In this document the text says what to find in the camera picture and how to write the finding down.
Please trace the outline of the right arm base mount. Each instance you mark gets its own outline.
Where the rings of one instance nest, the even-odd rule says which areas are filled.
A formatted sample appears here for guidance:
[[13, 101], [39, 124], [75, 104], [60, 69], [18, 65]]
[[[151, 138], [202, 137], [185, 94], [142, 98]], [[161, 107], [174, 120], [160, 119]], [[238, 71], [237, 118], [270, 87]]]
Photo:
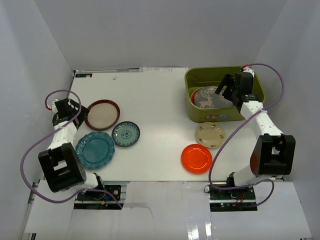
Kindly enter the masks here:
[[257, 211], [256, 195], [253, 187], [218, 190], [206, 185], [203, 191], [208, 194], [210, 211], [213, 212], [252, 212]]

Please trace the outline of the olive green plastic bin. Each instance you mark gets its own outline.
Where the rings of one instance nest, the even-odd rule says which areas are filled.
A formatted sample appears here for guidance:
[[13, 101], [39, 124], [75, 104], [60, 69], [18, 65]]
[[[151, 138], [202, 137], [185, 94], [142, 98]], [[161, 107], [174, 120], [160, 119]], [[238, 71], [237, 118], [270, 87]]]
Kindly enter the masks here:
[[241, 121], [244, 117], [236, 106], [229, 108], [203, 109], [195, 106], [191, 101], [192, 93], [199, 88], [218, 87], [226, 74], [235, 78], [241, 72], [240, 66], [198, 67], [188, 70], [184, 76], [186, 106], [189, 118], [196, 123]]

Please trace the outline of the dark label sticker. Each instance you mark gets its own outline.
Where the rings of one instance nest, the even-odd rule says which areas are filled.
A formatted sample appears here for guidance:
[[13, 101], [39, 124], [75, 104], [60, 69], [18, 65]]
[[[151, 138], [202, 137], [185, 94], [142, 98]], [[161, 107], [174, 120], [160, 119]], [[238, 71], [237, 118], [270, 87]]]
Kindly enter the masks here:
[[93, 76], [92, 73], [77, 73], [75, 74], [75, 78], [91, 78]]

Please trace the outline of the white papers at back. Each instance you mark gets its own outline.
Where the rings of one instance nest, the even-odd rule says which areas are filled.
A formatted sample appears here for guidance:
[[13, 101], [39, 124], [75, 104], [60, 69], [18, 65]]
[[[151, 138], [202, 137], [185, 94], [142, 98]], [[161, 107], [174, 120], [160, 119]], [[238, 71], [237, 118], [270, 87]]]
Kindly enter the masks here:
[[185, 73], [189, 70], [188, 67], [140, 67], [140, 73], [169, 73], [169, 72], [182, 72]]

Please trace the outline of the teal scalloped plate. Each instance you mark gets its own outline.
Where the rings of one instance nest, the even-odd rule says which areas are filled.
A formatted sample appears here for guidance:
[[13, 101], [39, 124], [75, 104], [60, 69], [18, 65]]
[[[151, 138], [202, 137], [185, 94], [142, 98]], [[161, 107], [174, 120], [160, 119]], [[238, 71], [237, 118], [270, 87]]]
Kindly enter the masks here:
[[113, 158], [116, 145], [106, 132], [94, 131], [83, 136], [75, 147], [80, 163], [86, 170], [98, 170]]

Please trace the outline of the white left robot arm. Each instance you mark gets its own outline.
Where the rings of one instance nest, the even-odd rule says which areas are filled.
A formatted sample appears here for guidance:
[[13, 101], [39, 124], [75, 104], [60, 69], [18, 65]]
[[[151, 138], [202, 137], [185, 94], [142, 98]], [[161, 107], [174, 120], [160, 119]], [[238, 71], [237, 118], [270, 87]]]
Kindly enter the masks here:
[[49, 189], [56, 193], [70, 188], [88, 189], [94, 199], [105, 196], [106, 187], [96, 173], [86, 173], [74, 147], [75, 135], [89, 110], [65, 98], [51, 104], [55, 133], [47, 150], [38, 154]]

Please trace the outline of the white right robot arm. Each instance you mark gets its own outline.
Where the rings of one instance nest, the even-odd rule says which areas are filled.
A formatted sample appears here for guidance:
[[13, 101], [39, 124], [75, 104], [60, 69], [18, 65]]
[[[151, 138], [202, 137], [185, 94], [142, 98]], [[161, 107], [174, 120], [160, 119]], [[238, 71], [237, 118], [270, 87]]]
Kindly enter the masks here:
[[289, 175], [294, 161], [294, 136], [276, 127], [260, 96], [253, 94], [253, 83], [254, 72], [243, 70], [226, 74], [215, 91], [233, 103], [256, 137], [249, 165], [231, 173], [226, 180], [226, 195], [233, 200], [243, 195], [244, 188], [271, 177]]

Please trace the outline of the cream plate with calligraphy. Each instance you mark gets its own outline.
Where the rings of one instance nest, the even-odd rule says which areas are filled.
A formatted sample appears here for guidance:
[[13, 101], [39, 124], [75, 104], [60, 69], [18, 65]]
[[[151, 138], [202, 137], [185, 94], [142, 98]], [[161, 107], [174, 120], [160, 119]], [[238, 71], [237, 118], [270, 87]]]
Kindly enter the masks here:
[[195, 129], [195, 138], [199, 144], [214, 149], [224, 143], [225, 131], [215, 122], [203, 122]]

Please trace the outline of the grey plate with deer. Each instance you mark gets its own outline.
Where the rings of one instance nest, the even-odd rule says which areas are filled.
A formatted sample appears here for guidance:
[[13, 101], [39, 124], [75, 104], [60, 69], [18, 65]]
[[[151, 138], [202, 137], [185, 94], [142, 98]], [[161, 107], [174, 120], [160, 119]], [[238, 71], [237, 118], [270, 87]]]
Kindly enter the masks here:
[[216, 86], [200, 88], [194, 95], [194, 105], [201, 109], [231, 108], [233, 103], [222, 96], [224, 90], [216, 94]]

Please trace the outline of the dark red rimmed cream plate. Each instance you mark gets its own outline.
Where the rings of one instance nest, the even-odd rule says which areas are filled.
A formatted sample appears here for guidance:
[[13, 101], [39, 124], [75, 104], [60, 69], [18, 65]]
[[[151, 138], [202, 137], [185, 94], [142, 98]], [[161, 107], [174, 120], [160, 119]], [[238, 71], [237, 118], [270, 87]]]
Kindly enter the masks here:
[[101, 99], [88, 106], [85, 124], [92, 130], [104, 131], [114, 126], [120, 118], [120, 107], [112, 100]]

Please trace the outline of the red plate with teal flower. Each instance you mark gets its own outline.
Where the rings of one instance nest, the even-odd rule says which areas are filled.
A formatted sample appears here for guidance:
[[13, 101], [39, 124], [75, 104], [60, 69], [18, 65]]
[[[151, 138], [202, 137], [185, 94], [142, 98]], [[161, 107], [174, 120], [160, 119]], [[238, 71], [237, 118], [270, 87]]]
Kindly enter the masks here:
[[209, 94], [207, 93], [207, 90], [204, 87], [196, 89], [192, 94], [191, 94], [191, 102], [199, 107], [199, 108], [204, 108], [203, 102], [206, 102], [208, 100]]

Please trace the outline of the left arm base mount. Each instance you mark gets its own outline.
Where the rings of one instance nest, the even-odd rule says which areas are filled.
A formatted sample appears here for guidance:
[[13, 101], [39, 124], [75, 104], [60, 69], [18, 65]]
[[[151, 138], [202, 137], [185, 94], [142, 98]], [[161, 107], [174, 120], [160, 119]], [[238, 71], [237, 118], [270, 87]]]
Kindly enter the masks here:
[[75, 198], [76, 209], [97, 209], [97, 210], [120, 210], [118, 204], [114, 201], [116, 199], [121, 206], [122, 186], [120, 184], [105, 184], [94, 188], [101, 191], [86, 191], [81, 192]]

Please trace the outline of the orange plate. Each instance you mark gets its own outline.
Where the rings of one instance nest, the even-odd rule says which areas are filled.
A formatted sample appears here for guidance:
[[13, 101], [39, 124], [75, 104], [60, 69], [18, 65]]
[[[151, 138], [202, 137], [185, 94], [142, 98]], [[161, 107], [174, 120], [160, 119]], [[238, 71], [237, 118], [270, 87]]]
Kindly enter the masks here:
[[181, 164], [192, 174], [206, 173], [212, 164], [211, 152], [200, 144], [190, 144], [181, 153]]

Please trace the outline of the blue patterned small plate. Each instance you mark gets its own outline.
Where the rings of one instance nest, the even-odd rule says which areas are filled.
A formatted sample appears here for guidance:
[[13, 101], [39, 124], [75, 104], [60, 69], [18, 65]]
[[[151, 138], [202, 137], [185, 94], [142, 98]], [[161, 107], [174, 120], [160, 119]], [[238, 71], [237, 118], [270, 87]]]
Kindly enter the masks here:
[[119, 147], [130, 147], [140, 138], [141, 131], [138, 125], [131, 121], [123, 121], [117, 124], [111, 133], [114, 143]]

